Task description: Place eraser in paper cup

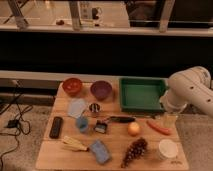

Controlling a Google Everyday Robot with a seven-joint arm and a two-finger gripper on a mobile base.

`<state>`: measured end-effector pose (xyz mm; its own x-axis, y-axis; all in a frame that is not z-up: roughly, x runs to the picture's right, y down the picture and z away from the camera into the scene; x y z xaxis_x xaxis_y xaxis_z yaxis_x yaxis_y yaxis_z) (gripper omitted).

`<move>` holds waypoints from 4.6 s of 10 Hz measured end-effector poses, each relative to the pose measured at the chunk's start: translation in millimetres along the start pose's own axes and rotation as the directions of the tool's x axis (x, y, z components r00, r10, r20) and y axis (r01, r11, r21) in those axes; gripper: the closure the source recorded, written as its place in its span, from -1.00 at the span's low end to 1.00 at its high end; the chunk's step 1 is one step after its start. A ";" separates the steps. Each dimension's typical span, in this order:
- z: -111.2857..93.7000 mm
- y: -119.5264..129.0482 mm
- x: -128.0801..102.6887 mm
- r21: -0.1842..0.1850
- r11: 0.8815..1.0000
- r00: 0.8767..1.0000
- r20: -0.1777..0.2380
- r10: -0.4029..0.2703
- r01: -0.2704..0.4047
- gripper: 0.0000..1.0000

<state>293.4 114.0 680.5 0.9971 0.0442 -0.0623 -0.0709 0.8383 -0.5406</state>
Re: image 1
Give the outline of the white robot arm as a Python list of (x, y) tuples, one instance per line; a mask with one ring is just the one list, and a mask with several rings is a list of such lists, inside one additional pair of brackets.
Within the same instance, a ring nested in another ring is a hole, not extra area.
[(168, 89), (159, 102), (165, 110), (163, 125), (170, 128), (191, 104), (213, 118), (213, 90), (210, 72), (201, 66), (173, 73), (167, 79)]

